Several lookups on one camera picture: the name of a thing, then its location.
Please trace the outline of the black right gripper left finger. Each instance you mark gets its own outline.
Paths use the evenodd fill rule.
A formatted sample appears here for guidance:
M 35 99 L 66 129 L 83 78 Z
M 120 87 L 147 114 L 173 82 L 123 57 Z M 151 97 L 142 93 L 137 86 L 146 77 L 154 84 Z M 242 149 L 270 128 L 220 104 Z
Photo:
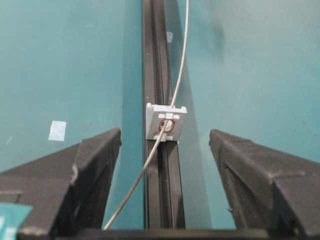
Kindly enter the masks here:
M 120 147 L 121 130 L 112 128 L 3 171 L 0 203 L 33 207 L 16 237 L 70 237 L 100 228 Z

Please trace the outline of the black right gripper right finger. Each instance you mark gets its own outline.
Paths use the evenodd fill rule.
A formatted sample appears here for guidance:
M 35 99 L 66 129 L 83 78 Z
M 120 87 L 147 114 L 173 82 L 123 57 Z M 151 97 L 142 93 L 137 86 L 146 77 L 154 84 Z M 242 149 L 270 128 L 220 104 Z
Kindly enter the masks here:
M 209 146 L 237 229 L 319 236 L 319 163 L 218 129 Z

